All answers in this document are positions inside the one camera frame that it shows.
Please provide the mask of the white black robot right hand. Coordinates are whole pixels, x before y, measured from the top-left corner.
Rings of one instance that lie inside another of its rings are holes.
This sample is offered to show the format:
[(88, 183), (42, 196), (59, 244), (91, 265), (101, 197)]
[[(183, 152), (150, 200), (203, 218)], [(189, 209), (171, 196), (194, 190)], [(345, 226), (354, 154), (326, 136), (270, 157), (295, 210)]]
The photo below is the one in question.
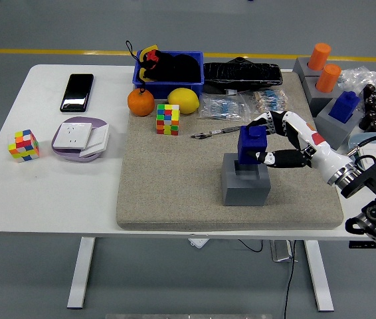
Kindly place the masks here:
[(250, 155), (258, 162), (273, 168), (308, 166), (318, 170), (329, 185), (339, 184), (358, 170), (350, 157), (334, 151), (325, 139), (303, 118), (291, 111), (265, 112), (246, 127), (265, 127), (266, 133), (288, 138), (293, 150), (253, 152)]

